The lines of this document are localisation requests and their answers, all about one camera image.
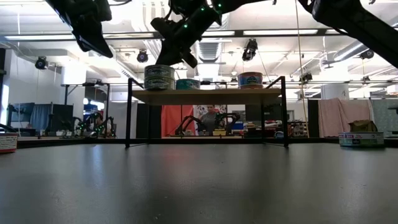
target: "rope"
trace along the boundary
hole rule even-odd
[[[307,137],[310,138],[310,128],[308,127],[308,121],[307,121],[307,112],[305,109],[305,95],[304,95],[304,80],[303,80],[303,64],[301,60],[301,42],[300,42],[300,26],[299,26],[299,10],[297,8],[297,1],[294,0],[295,7],[296,7],[296,19],[297,19],[297,37],[298,37],[298,57],[300,59],[300,72],[301,72],[301,94],[302,94],[302,99],[303,99],[303,109],[304,109],[304,118],[305,118],[305,125],[307,127]]]

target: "red curtain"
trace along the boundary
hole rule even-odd
[[[193,115],[192,105],[182,106],[182,119],[186,116]],[[181,106],[165,105],[162,107],[162,137],[174,135],[175,130],[181,123]],[[190,123],[187,130],[192,130],[195,134],[195,122]]]

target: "tuna can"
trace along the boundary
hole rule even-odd
[[[261,89],[262,73],[260,72],[244,72],[238,75],[239,89]]]
[[[191,78],[177,80],[178,90],[200,90],[200,81]]]
[[[174,73],[174,68],[170,66],[146,66],[144,88],[146,90],[175,90]]]

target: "wooden shelf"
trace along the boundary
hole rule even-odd
[[[262,90],[163,90],[132,91],[132,96],[148,105],[265,105],[280,102],[280,89]]]

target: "gray floor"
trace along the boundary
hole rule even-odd
[[[79,145],[0,155],[0,223],[398,223],[398,150]]]

